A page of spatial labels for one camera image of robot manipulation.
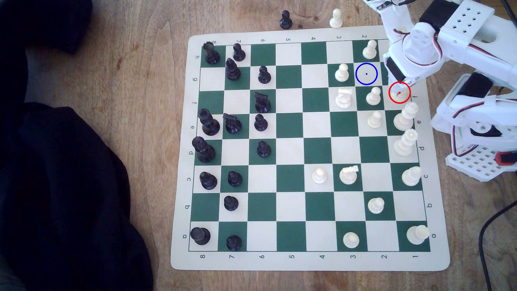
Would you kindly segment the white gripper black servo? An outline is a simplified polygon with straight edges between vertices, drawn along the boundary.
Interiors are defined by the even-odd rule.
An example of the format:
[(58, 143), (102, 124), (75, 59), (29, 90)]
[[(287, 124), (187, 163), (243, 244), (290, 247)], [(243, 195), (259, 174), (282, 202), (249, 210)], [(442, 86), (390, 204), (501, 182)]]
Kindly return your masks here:
[(434, 74), (434, 69), (430, 66), (418, 66), (404, 56), (393, 57), (389, 52), (383, 54), (383, 61), (389, 72), (391, 96), (400, 94), (400, 83), (398, 81), (406, 83), (411, 88), (416, 83)]

